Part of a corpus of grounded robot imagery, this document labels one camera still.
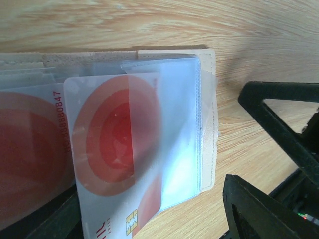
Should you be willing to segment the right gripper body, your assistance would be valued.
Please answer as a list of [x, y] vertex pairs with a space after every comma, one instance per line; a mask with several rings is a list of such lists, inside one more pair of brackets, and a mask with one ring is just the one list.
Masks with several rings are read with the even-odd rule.
[[[267, 195], [313, 223], [314, 239], [319, 237], [319, 189], [301, 170], [296, 170]], [[231, 239], [230, 231], [224, 233], [222, 238]]]

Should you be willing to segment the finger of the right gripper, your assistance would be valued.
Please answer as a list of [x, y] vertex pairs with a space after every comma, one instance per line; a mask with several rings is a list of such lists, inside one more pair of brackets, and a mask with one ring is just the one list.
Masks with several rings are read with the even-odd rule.
[[313, 223], [237, 175], [226, 175], [223, 202], [233, 239], [314, 238]]
[[317, 83], [258, 82], [245, 84], [238, 103], [267, 132], [315, 185], [319, 184], [319, 114], [314, 113], [302, 133], [294, 132], [265, 99], [317, 103]]

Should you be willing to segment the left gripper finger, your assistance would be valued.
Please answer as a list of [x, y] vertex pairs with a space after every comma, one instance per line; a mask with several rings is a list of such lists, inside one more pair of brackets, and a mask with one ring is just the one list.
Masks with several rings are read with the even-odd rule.
[[27, 236], [28, 239], [82, 239], [83, 237], [76, 192]]

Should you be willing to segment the red circle credit card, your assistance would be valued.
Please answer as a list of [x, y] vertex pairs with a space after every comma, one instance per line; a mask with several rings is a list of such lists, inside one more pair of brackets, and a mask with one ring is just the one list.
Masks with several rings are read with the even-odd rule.
[[33, 213], [74, 183], [61, 83], [0, 93], [0, 227]]

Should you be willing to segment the beige card holder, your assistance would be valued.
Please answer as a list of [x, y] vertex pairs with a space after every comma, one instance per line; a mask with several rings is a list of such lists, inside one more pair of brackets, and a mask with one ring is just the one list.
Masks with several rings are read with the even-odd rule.
[[[158, 73], [162, 190], [157, 215], [214, 185], [218, 139], [215, 71], [215, 53], [207, 49], [3, 53], [0, 91], [53, 83], [64, 86], [71, 77]], [[27, 239], [68, 197], [77, 193], [74, 165], [73, 172], [74, 183], [68, 189], [28, 216], [0, 228], [1, 238]]]

